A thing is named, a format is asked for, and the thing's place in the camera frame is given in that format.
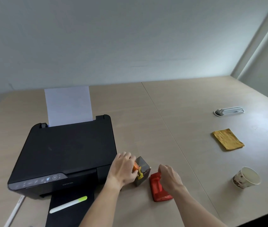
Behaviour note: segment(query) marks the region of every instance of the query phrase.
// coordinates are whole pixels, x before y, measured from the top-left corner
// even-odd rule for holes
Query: red object
[[[157,172],[150,176],[150,185],[154,202],[163,202],[173,199],[172,195],[166,192],[159,180],[161,179],[161,173]]]

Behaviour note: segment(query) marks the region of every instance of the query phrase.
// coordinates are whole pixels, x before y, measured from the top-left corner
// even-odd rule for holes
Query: person's left arm
[[[106,183],[84,216],[79,227],[112,227],[117,198],[121,188],[135,180],[137,170],[132,173],[135,156],[123,152],[117,154],[108,173]]]

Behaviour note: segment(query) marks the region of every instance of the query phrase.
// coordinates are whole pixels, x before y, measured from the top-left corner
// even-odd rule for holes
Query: mustard yellow napkin
[[[215,138],[225,147],[226,150],[235,150],[244,147],[230,129],[214,131]]]

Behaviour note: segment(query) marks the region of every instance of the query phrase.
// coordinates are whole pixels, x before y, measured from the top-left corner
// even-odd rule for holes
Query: paper cup
[[[244,166],[235,176],[233,176],[233,182],[237,187],[244,189],[246,187],[259,185],[261,183],[261,178],[256,171]]]

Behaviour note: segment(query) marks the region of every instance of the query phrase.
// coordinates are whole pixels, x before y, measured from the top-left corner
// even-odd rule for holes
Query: cup rim
[[[258,175],[258,177],[259,177],[259,179],[260,179],[260,181],[259,181],[259,183],[253,183],[253,182],[251,182],[250,180],[248,180],[246,177],[245,177],[245,175],[243,174],[243,172],[242,172],[242,169],[243,168],[248,168],[248,169],[251,169],[253,172],[255,172],[257,175]],[[242,167],[241,168],[241,173],[242,173],[242,176],[245,178],[245,180],[247,180],[248,182],[250,182],[250,183],[252,183],[252,184],[254,184],[254,185],[259,185],[260,183],[261,183],[261,177],[260,177],[260,175],[255,171],[255,170],[253,170],[252,168],[250,168],[250,167],[247,167],[247,166],[244,166],[244,167]]]

